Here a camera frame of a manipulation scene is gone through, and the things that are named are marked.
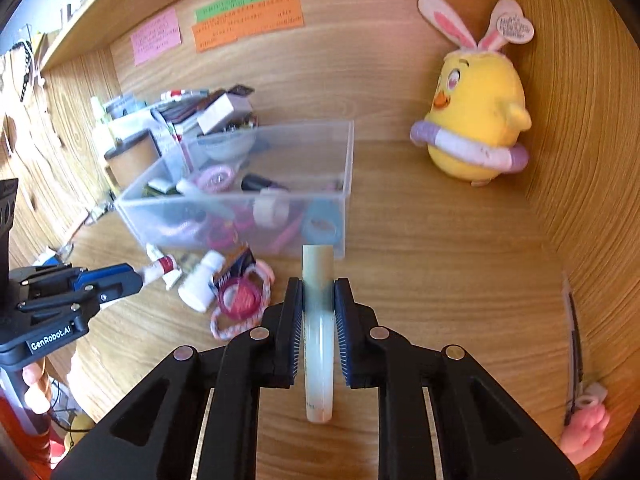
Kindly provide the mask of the person's left hand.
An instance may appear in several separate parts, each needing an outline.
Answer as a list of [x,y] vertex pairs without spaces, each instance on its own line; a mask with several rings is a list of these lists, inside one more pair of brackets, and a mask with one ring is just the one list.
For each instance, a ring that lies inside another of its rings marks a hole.
[[50,376],[46,372],[46,360],[38,360],[25,366],[22,370],[24,383],[27,386],[25,404],[35,414],[46,414],[50,410],[52,393]]

